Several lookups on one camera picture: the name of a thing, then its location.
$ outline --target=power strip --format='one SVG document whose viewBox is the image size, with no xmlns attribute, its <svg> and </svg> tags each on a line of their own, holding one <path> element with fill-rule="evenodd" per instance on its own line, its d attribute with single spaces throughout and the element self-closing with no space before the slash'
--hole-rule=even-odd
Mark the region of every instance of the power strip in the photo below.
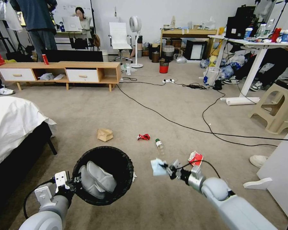
<svg viewBox="0 0 288 230">
<path fill-rule="evenodd" d="M 170 83 L 170 82 L 174 83 L 175 80 L 174 79 L 164 79 L 162 82 L 163 83 Z"/>
</svg>

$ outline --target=whiteboard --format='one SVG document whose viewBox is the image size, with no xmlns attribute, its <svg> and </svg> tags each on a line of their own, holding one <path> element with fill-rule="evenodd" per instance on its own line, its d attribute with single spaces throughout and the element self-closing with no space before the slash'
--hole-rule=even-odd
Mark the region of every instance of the whiteboard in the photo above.
<svg viewBox="0 0 288 230">
<path fill-rule="evenodd" d="M 68 17 L 75 14 L 76 7 L 82 7 L 84 15 L 93 18 L 90 1 L 91 0 L 57 0 L 58 5 L 52 12 L 55 23 L 59 25 L 60 21 L 63 21 L 62 17 Z M 90 26 L 94 26 L 93 20 L 91 20 Z"/>
</svg>

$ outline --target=white fan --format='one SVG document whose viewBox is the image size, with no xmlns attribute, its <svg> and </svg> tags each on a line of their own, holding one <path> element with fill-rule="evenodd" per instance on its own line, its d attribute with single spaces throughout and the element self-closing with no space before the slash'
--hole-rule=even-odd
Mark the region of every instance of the white fan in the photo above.
<svg viewBox="0 0 288 230">
<path fill-rule="evenodd" d="M 142 68 L 143 64 L 138 64 L 138 38 L 141 32 L 142 23 L 138 16 L 132 16 L 129 19 L 129 25 L 132 32 L 137 32 L 137 38 L 135 39 L 135 63 L 130 64 L 132 68 Z"/>
</svg>

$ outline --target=white sneaker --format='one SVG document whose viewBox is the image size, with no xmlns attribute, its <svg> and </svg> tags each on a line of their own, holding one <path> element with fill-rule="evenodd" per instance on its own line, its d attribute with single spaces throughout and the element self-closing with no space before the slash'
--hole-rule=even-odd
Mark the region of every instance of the white sneaker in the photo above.
<svg viewBox="0 0 288 230">
<path fill-rule="evenodd" d="M 261 155 L 253 155 L 250 157 L 250 162 L 252 165 L 256 166 L 257 168 L 261 168 L 263 164 L 267 161 L 268 157 L 261 156 Z"/>
<path fill-rule="evenodd" d="M 0 89 L 0 95 L 11 95 L 14 94 L 14 90 L 8 89 L 8 88 L 1 88 Z"/>
<path fill-rule="evenodd" d="M 3 86 L 3 87 L 5 87 L 5 85 L 4 85 L 4 84 L 2 84 L 2 86 Z"/>
<path fill-rule="evenodd" d="M 231 85 L 231 84 L 238 85 L 239 82 L 240 81 L 236 79 L 236 76 L 232 76 L 231 78 L 223 81 L 224 84 L 228 84 L 228 85 Z"/>
<path fill-rule="evenodd" d="M 256 92 L 256 91 L 260 90 L 261 88 L 262 88 L 262 83 L 260 81 L 258 81 L 250 89 L 251 89 L 251 91 Z"/>
</svg>

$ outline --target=black tv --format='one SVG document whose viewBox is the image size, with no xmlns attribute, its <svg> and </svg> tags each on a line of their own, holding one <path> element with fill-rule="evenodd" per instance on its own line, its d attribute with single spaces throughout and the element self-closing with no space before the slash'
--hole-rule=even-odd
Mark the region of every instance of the black tv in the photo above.
<svg viewBox="0 0 288 230">
<path fill-rule="evenodd" d="M 42 50 L 42 54 L 47 56 L 48 62 L 60 61 L 85 61 L 85 62 L 102 62 L 101 51 L 84 51 L 84 50 Z"/>
</svg>

